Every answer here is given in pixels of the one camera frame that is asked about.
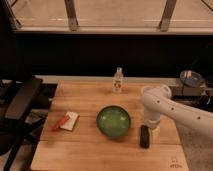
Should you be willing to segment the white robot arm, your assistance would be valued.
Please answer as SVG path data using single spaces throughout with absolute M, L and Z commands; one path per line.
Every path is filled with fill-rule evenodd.
M 141 89 L 142 123 L 155 129 L 160 116 L 165 115 L 213 139 L 213 113 L 175 102 L 171 95 L 171 89 L 166 85 L 144 86 Z

